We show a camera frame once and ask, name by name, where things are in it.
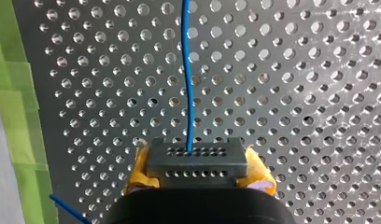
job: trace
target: yellow component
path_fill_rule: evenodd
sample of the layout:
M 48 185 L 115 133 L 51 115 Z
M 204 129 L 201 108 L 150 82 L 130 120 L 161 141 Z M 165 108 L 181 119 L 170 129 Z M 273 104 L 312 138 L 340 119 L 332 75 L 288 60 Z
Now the yellow component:
M 136 161 L 134 169 L 130 174 L 129 181 L 124 187 L 125 194 L 129 191 L 130 184 L 140 183 L 154 188 L 159 187 L 159 179 L 147 177 L 147 158 L 148 147 L 141 147 L 137 149 Z
M 148 158 L 148 147 L 141 147 L 137 150 L 136 162 L 132 174 L 130 175 L 129 181 L 126 183 L 124 187 L 125 193 L 127 194 L 129 191 L 130 184 L 140 183 L 146 186 L 151 186 L 154 188 L 158 188 L 159 179 L 147 177 L 147 158 Z M 247 177 L 237 179 L 238 187 L 246 187 L 247 185 L 258 181 L 258 180 L 267 180 L 273 183 L 272 188 L 266 188 L 266 192 L 270 195 L 275 194 L 276 190 L 276 182 L 272 175 L 269 173 L 267 168 L 264 166 L 261 158 L 258 156 L 258 153 L 252 149 L 252 147 L 248 147 L 246 150 L 246 158 L 248 163 L 247 168 Z
M 252 146 L 247 148 L 246 158 L 248 163 L 247 177 L 237 179 L 237 186 L 246 187 L 257 180 L 267 180 L 273 183 L 273 186 L 271 188 L 266 188 L 266 193 L 274 195 L 277 187 L 275 179 L 269 173 L 260 156 L 254 151 Z

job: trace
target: cable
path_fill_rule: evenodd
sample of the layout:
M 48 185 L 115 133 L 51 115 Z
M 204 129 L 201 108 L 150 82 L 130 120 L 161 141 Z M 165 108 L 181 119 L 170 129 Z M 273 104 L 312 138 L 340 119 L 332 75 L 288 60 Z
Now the cable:
M 181 45 L 182 45 L 182 60 L 184 62 L 185 83 L 188 94 L 188 132 L 187 132 L 187 150 L 192 150 L 193 144 L 193 88 L 191 86 L 191 63 L 189 61 L 189 44 L 188 44 L 188 27 L 189 27 L 189 7 L 191 0 L 182 0 L 181 14 Z
M 57 197 L 54 194 L 49 195 L 49 197 L 60 205 L 65 211 L 75 217 L 77 220 L 81 221 L 83 224 L 92 224 L 87 218 L 85 218 L 79 211 L 75 210 L 68 203 L 63 201 L 61 198 Z

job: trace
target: green tape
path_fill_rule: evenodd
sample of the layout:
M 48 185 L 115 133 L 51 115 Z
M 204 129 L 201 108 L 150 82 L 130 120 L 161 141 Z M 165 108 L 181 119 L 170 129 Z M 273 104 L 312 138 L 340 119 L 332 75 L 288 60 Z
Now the green tape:
M 27 62 L 10 0 L 0 0 L 0 49 L 2 50 L 3 62 Z
M 0 1 L 0 112 L 28 224 L 58 223 L 30 64 L 10 0 Z
M 0 111 L 12 162 L 35 164 L 21 92 L 0 91 Z
M 0 112 L 26 223 L 58 223 L 37 110 L 25 111 L 19 91 L 0 91 Z
M 58 223 L 56 208 L 49 200 L 51 192 L 47 167 L 14 163 L 21 196 L 25 222 L 54 224 Z

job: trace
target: perforated metal sheet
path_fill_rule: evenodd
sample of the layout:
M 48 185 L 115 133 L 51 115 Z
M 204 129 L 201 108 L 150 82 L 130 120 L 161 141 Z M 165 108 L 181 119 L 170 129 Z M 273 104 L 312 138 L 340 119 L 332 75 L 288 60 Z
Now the perforated metal sheet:
M 185 140 L 181 1 L 15 7 L 54 191 L 98 223 L 137 138 Z M 190 13 L 195 141 L 255 145 L 299 223 L 381 223 L 381 0 L 197 0 Z

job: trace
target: white surface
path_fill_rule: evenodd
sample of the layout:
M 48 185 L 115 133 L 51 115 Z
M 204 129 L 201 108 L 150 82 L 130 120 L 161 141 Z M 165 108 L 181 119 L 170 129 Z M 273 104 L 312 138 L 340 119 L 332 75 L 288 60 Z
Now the white surface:
M 0 224 L 25 223 L 15 172 L 0 114 Z

